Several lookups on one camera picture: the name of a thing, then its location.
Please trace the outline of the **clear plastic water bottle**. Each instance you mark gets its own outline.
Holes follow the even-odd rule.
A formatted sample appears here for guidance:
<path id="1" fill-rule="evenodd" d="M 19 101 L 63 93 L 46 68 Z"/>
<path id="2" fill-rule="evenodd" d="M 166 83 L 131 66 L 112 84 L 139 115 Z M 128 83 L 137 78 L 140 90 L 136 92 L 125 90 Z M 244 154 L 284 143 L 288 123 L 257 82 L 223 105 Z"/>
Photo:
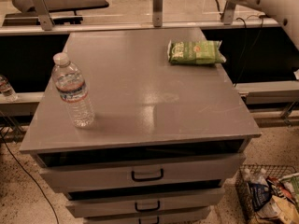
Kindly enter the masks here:
<path id="1" fill-rule="evenodd" d="M 66 104 L 72 123 L 79 128 L 90 126 L 95 114 L 82 72 L 64 52 L 55 54 L 53 60 L 51 77 L 60 98 Z"/>

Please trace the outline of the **grey drawer cabinet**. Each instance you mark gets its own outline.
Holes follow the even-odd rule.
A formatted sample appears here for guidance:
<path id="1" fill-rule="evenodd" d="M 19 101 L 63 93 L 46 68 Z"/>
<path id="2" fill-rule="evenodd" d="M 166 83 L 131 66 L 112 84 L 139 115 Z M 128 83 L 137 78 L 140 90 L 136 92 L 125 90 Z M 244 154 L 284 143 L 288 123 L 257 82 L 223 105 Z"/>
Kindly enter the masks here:
<path id="1" fill-rule="evenodd" d="M 202 38 L 197 28 L 76 32 L 65 51 L 82 70 L 96 115 L 74 126 L 49 85 L 21 143 L 48 185 L 67 197 L 84 224 L 160 224 L 205 218 L 223 184 L 245 159 L 260 130 L 225 70 L 173 65 L 170 41 Z M 164 170 L 135 182 L 131 172 Z M 160 201 L 139 213 L 135 203 Z"/>

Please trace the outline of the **green chip bag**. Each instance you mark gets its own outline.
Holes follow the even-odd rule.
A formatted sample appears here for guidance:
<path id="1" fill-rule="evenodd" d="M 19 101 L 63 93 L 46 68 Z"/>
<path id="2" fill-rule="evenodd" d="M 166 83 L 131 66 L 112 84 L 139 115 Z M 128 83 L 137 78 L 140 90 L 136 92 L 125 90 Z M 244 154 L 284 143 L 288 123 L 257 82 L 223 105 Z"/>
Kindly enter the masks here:
<path id="1" fill-rule="evenodd" d="M 167 57 L 171 64 L 225 63 L 226 58 L 219 51 L 220 46 L 220 41 L 170 41 L 167 47 Z"/>

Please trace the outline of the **blue snack bag in basket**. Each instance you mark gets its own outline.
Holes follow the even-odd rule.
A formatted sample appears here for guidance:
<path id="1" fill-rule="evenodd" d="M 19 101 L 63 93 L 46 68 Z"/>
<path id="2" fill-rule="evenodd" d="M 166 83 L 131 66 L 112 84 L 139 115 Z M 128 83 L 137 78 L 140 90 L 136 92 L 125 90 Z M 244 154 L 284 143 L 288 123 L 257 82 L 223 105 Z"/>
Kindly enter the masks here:
<path id="1" fill-rule="evenodd" d="M 249 183 L 252 205 L 255 211 L 259 211 L 271 199 L 272 194 L 266 180 L 262 177 L 259 179 L 252 178 Z"/>

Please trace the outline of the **metal rail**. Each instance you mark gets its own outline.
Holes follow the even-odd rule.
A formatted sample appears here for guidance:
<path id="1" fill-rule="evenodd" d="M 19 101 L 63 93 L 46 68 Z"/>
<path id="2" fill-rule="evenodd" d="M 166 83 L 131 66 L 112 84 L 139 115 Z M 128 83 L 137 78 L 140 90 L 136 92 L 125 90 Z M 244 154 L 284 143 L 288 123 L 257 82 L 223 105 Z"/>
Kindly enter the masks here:
<path id="1" fill-rule="evenodd" d="M 279 27 L 273 19 L 263 18 L 254 20 L 233 20 L 231 24 L 223 24 L 221 21 L 186 21 L 165 22 L 162 29 L 200 28 L 211 29 L 236 29 L 236 28 L 271 28 Z M 0 28 L 0 36 L 13 35 L 67 35 L 75 32 L 98 31 L 123 31 L 123 30 L 148 30 L 154 29 L 152 23 L 104 23 L 104 24 L 78 24 L 57 25 L 50 31 L 44 31 L 40 26 L 7 26 Z"/>

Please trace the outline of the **middle metal bracket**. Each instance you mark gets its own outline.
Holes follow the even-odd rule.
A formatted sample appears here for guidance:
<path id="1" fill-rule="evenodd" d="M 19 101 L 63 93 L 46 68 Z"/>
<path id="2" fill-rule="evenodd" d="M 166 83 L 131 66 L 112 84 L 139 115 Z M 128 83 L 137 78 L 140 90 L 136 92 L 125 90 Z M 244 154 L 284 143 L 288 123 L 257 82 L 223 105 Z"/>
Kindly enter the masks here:
<path id="1" fill-rule="evenodd" d="M 163 0 L 152 0 L 152 24 L 154 27 L 163 25 Z"/>

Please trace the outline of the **metal bracket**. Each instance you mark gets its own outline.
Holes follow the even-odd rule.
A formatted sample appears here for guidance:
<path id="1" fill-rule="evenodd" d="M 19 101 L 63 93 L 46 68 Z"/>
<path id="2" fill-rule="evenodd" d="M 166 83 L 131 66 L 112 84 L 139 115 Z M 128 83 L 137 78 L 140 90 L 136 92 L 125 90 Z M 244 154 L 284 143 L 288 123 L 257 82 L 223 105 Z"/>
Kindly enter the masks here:
<path id="1" fill-rule="evenodd" d="M 154 27 L 163 25 L 163 0 L 152 0 L 152 24 Z"/>
<path id="2" fill-rule="evenodd" d="M 44 31 L 51 31 L 54 27 L 48 8 L 44 0 L 32 0 L 40 26 Z"/>
<path id="3" fill-rule="evenodd" d="M 224 25 L 230 25 L 233 22 L 234 15 L 235 15 L 235 7 L 236 4 L 227 1 L 225 3 L 224 10 L 221 15 L 221 22 Z"/>

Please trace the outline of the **right metal bracket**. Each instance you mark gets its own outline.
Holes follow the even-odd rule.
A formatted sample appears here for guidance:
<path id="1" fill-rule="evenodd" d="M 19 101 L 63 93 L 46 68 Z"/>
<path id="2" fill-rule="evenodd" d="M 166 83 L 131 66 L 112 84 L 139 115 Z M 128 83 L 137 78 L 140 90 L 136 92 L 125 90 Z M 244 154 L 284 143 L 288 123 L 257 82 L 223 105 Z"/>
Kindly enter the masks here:
<path id="1" fill-rule="evenodd" d="M 230 25 L 233 22 L 234 15 L 235 15 L 235 7 L 236 4 L 227 1 L 225 3 L 224 10 L 221 15 L 221 22 L 224 25 Z"/>

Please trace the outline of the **left metal bracket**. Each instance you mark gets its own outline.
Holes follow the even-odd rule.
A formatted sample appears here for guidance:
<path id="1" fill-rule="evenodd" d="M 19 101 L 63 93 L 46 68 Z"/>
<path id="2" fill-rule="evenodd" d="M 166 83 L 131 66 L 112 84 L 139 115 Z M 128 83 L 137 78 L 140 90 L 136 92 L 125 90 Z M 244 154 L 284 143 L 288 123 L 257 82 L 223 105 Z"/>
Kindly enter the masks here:
<path id="1" fill-rule="evenodd" d="M 44 0 L 32 0 L 40 26 L 44 31 L 51 31 L 54 27 L 48 8 Z"/>

